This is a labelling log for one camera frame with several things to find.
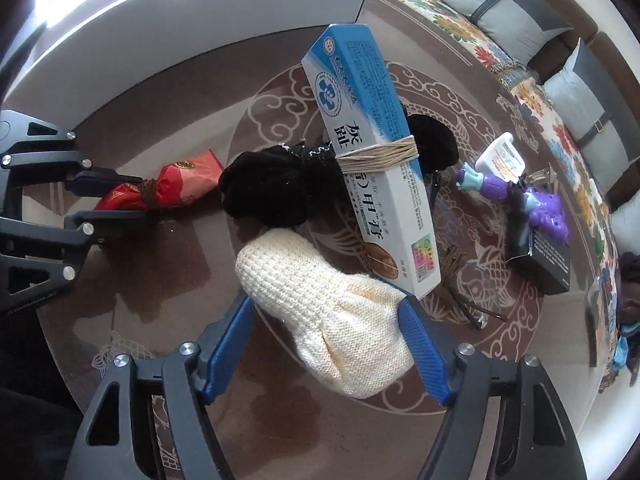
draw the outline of red wrapper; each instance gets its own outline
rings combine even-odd
[[[211,150],[164,166],[157,179],[118,184],[95,207],[146,211],[189,205],[218,185],[222,164]]]

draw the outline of twine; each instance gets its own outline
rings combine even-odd
[[[389,170],[414,158],[418,158],[418,147],[414,136],[408,136],[338,155],[335,160],[343,173],[370,173]]]
[[[440,261],[440,283],[444,286],[454,286],[458,272],[466,264],[466,254],[457,245],[452,245],[443,250],[440,244],[438,259]]]
[[[154,178],[149,180],[143,180],[142,184],[138,184],[138,190],[140,191],[140,198],[142,202],[151,210],[160,209],[158,198],[156,197],[156,183],[158,181]]]

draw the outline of toy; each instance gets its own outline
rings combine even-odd
[[[459,190],[476,190],[492,202],[509,202],[529,217],[529,225],[547,235],[557,244],[565,244],[569,229],[564,223],[564,211],[555,193],[538,191],[533,187],[522,190],[512,182],[505,182],[494,174],[483,174],[464,163],[458,170],[456,187]]]

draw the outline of blue and white medicine box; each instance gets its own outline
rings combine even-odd
[[[330,25],[302,59],[336,155],[410,135],[396,89],[367,25]],[[418,160],[346,174],[372,270],[418,298],[440,283]]]

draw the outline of blue gripper pad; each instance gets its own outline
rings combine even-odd
[[[427,393],[442,405],[449,404],[452,391],[447,384],[447,366],[429,337],[426,327],[407,300],[398,304],[398,325]]]
[[[253,328],[254,302],[245,298],[207,362],[207,381],[202,389],[207,404],[225,393]]]

